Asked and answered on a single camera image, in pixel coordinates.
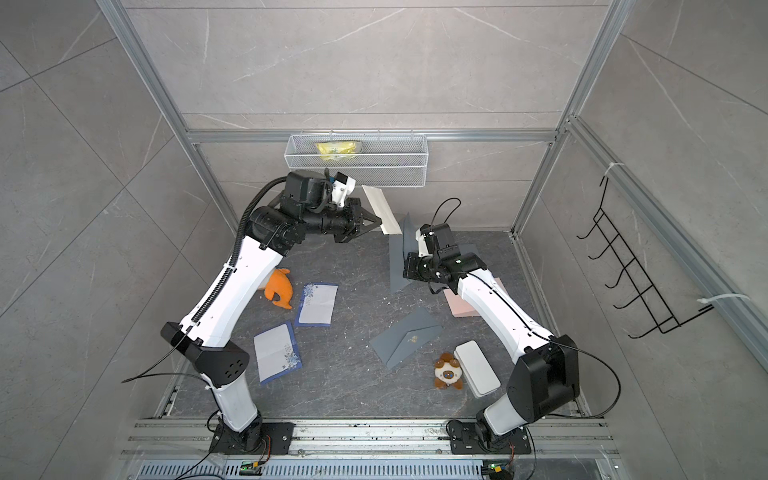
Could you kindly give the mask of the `pink envelope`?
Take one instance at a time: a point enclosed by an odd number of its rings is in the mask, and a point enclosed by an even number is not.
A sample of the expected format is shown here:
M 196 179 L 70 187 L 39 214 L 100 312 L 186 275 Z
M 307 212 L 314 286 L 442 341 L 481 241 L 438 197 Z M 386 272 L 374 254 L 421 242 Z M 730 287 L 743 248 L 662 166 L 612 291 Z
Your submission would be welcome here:
M 447 291 L 446 299 L 455 317 L 468 317 L 472 313 L 488 320 L 509 309 L 510 296 L 493 278 L 469 274 L 458 281 L 455 292 L 450 288 Z

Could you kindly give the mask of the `white blue letter paper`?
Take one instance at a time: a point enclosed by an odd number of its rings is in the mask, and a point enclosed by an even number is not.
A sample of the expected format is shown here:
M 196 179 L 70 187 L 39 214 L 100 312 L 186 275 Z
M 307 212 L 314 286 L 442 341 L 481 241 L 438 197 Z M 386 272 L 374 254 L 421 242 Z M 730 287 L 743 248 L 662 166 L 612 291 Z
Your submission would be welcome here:
M 298 344 L 290 322 L 257 334 L 253 343 L 261 384 L 302 367 Z

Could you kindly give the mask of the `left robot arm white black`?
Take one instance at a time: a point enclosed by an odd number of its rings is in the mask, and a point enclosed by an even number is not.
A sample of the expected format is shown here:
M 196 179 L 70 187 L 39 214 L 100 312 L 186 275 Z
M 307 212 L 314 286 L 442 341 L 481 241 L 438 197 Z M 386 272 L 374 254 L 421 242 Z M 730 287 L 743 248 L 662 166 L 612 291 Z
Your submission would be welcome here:
M 232 331 L 257 289 L 309 235 L 337 243 L 379 227 L 381 219 L 353 197 L 355 180 L 341 172 L 297 170 L 265 184 L 244 209 L 231 254 L 205 296 L 161 336 L 211 388 L 224 425 L 242 434 L 257 428 L 260 414 L 244 372 L 249 355 Z

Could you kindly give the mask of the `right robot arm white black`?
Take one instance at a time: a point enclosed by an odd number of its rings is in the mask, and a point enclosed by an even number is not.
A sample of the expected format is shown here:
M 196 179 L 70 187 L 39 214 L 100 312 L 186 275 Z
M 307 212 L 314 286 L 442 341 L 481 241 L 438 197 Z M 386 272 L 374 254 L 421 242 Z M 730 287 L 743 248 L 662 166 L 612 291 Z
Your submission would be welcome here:
M 448 224 L 423 225 L 419 250 L 405 259 L 403 276 L 439 284 L 471 305 L 501 340 L 514 368 L 506 393 L 479 413 L 477 435 L 496 443 L 581 393 L 578 349 L 567 335 L 554 336 L 507 293 L 474 253 L 464 253 Z

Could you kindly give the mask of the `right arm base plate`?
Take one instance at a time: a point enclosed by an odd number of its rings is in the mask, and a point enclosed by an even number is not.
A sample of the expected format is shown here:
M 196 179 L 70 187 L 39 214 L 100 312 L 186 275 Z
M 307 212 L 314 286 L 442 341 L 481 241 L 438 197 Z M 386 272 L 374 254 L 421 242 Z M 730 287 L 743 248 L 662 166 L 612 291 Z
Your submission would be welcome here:
M 529 437 L 522 428 L 496 435 L 483 422 L 452 419 L 445 431 L 454 455 L 532 453 Z

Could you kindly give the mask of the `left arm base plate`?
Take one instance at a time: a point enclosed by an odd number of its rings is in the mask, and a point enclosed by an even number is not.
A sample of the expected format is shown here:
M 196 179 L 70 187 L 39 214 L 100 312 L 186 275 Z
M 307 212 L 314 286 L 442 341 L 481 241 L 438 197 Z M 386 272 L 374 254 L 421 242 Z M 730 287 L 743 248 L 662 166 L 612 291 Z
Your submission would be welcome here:
M 209 446 L 210 453 L 224 455 L 287 455 L 295 424 L 291 422 L 257 423 L 243 432 L 235 432 L 220 422 Z

